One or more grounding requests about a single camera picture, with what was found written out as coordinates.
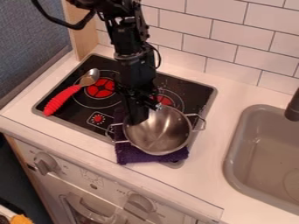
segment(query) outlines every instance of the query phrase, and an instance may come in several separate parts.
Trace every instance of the purple cloth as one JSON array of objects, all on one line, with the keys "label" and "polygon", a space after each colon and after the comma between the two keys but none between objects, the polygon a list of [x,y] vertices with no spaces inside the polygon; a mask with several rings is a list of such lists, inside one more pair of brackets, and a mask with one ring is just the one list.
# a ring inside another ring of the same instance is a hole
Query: purple cloth
[{"label": "purple cloth", "polygon": [[[122,108],[115,110],[115,123],[122,123],[124,118],[124,113]],[[115,141],[126,140],[122,132],[122,126],[115,127]],[[117,157],[117,163],[119,165],[126,165],[132,163],[146,163],[146,162],[177,162],[183,159],[187,159],[189,156],[189,151],[187,147],[184,147],[181,150],[177,150],[168,155],[163,156],[153,156],[147,154],[135,146],[132,146],[130,143],[116,143],[115,144],[115,154]]]}]

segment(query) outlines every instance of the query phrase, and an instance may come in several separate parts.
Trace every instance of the black stovetop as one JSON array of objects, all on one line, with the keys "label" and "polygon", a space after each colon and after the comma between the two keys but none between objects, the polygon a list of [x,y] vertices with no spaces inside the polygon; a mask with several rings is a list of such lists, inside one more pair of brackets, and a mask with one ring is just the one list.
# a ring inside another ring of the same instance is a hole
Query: black stovetop
[{"label": "black stovetop", "polygon": [[[117,62],[112,59],[91,55],[38,103],[35,109],[43,111],[53,96],[65,88],[77,84],[80,77],[92,68],[101,70],[101,78],[93,86],[81,89],[70,98],[52,115],[51,119],[65,125],[71,123],[79,129],[104,136],[106,128],[114,120],[115,109],[122,106],[120,96],[113,91],[112,77],[114,73],[117,73]],[[185,114],[200,114],[213,92],[212,87],[162,73],[157,74],[155,83],[159,87],[159,101],[171,105]],[[195,126],[198,121],[193,118],[191,122]]]}]

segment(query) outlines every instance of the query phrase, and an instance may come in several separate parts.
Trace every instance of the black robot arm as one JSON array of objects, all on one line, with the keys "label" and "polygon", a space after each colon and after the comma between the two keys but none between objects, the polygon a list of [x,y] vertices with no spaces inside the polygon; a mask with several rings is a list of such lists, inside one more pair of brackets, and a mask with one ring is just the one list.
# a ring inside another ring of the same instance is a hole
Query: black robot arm
[{"label": "black robot arm", "polygon": [[149,117],[149,109],[158,109],[154,48],[146,42],[150,37],[140,0],[67,0],[78,8],[90,10],[77,24],[49,16],[38,0],[31,0],[36,8],[53,23],[81,30],[96,13],[105,22],[115,59],[119,62],[119,76],[115,76],[115,90],[122,96],[126,115],[131,124]]}]

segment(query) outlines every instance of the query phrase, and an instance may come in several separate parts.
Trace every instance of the metal pan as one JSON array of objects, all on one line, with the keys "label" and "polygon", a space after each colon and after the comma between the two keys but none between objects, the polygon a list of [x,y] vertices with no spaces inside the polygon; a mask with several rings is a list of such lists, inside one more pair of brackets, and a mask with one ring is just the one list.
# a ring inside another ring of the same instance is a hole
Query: metal pan
[{"label": "metal pan", "polygon": [[176,108],[162,106],[158,111],[151,110],[149,119],[137,125],[129,125],[127,118],[123,123],[111,124],[106,136],[111,138],[111,128],[122,125],[127,140],[114,141],[116,144],[131,143],[145,153],[162,156],[178,151],[190,142],[193,130],[188,116],[197,116],[204,122],[202,129],[205,128],[205,120],[200,115],[185,115]]}]

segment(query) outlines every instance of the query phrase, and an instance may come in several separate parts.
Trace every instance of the red silicone utensil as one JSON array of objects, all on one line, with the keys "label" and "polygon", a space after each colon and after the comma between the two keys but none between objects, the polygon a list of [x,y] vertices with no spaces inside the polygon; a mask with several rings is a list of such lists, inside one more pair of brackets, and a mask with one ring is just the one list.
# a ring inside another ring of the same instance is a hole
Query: red silicone utensil
[{"label": "red silicone utensil", "polygon": [[96,68],[90,69],[80,79],[79,85],[73,85],[66,88],[59,94],[55,95],[44,108],[44,115],[51,116],[55,113],[72,95],[77,93],[81,88],[93,85],[100,78],[100,71]]}]

